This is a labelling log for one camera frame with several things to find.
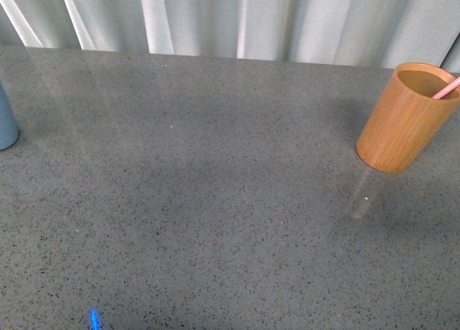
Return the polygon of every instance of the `cup rim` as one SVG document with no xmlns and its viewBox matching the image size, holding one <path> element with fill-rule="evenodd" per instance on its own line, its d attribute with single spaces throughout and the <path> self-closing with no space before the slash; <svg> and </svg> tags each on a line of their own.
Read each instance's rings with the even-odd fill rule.
<svg viewBox="0 0 460 330">
<path fill-rule="evenodd" d="M 403 64 L 399 64 L 395 68 L 396 77 L 399 83 L 404 88 L 417 94 L 418 96 L 421 96 L 423 98 L 426 98 L 432 101 L 454 102 L 454 103 L 460 102 L 460 91 L 457 89 L 453 90 L 457 93 L 457 96 L 455 98 L 432 98 L 430 96 L 426 96 L 426 95 L 418 93 L 417 91 L 414 91 L 412 88 L 406 86 L 405 83 L 402 82 L 401 79 L 399 78 L 399 73 L 402 71 L 421 71 L 425 73 L 430 73 L 432 75 L 439 77 L 441 80 L 443 80 L 447 84 L 449 84 L 450 82 L 454 81 L 457 78 L 456 76 L 452 75 L 450 72 L 445 71 L 444 69 L 441 69 L 440 67 L 435 66 L 435 65 L 431 65 L 428 63 L 419 63 L 419 62 L 403 63 Z"/>
</svg>

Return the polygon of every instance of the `blue object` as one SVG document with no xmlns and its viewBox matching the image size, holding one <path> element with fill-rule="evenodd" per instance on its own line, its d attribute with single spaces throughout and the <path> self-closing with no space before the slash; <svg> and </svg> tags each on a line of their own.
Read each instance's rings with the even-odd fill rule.
<svg viewBox="0 0 460 330">
<path fill-rule="evenodd" d="M 17 136 L 16 119 L 5 90 L 0 83 L 0 150 L 15 143 Z"/>
<path fill-rule="evenodd" d="M 99 325 L 98 313 L 96 310 L 91 310 L 89 313 L 89 319 L 91 320 L 92 330 L 101 330 Z"/>
</svg>

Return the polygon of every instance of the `curtain fold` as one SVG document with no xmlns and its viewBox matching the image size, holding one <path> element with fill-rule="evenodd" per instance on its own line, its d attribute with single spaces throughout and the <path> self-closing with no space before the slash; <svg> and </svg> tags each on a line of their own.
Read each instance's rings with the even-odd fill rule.
<svg viewBox="0 0 460 330">
<path fill-rule="evenodd" d="M 0 0 L 0 43 L 460 72 L 460 0 Z"/>
</svg>

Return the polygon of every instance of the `light blue bottle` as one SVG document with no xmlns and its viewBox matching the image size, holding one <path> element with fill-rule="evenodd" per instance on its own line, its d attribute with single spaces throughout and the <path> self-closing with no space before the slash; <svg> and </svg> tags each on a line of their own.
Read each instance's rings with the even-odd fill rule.
<svg viewBox="0 0 460 330">
<path fill-rule="evenodd" d="M 16 119 L 0 83 L 0 150 L 16 142 L 18 137 Z"/>
</svg>

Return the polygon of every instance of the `speckled countertop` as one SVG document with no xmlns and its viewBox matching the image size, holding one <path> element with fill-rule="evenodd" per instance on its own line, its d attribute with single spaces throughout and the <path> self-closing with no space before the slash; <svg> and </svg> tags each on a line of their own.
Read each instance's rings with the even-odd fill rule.
<svg viewBox="0 0 460 330">
<path fill-rule="evenodd" d="M 392 175 L 391 70 L 0 47 L 0 329 L 457 329 L 460 111 Z"/>
</svg>

